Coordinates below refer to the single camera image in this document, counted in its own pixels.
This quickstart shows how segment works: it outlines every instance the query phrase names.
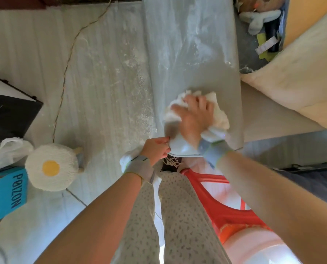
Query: red plastic chair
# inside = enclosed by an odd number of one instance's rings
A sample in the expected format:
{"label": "red plastic chair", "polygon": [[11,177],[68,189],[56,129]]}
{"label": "red plastic chair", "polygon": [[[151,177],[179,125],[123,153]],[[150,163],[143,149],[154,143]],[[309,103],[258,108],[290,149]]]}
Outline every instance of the red plastic chair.
{"label": "red plastic chair", "polygon": [[224,176],[199,174],[189,168],[183,169],[181,173],[192,184],[222,244],[230,236],[245,228],[258,226],[270,230],[252,210],[245,210],[245,202],[243,200],[240,210],[228,207],[214,199],[201,184],[201,182],[229,183]]}

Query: right hand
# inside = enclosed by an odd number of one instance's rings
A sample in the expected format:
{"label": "right hand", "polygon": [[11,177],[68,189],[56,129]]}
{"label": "right hand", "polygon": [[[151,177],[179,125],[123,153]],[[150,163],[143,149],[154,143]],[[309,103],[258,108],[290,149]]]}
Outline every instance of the right hand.
{"label": "right hand", "polygon": [[171,109],[182,119],[180,132],[183,138],[197,149],[201,133],[212,125],[213,103],[207,101],[205,96],[193,95],[187,95],[183,101],[188,103],[188,108],[174,104]]}

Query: gray fabric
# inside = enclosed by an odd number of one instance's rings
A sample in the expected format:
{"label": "gray fabric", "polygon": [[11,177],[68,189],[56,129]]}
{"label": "gray fabric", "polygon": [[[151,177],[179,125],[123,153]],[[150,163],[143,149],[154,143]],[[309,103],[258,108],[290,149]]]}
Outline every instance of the gray fabric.
{"label": "gray fabric", "polygon": [[309,171],[302,174],[279,170],[277,172],[327,202],[327,171]]}

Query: stuffed animal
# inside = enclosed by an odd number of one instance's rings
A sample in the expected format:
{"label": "stuffed animal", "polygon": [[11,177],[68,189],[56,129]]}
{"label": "stuffed animal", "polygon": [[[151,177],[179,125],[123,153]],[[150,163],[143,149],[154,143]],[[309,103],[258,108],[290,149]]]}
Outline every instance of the stuffed animal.
{"label": "stuffed animal", "polygon": [[268,12],[280,9],[285,0],[236,0],[238,12]]}

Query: patterned pants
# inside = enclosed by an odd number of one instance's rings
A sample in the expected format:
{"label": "patterned pants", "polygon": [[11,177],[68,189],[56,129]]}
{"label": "patterned pants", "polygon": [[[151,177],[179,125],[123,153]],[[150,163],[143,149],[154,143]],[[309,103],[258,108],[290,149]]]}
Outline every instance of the patterned pants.
{"label": "patterned pants", "polygon": [[[179,173],[163,172],[159,176],[162,178],[158,195],[165,227],[165,264],[230,264],[189,180]],[[154,189],[145,183],[112,263],[160,263],[154,213]]]}

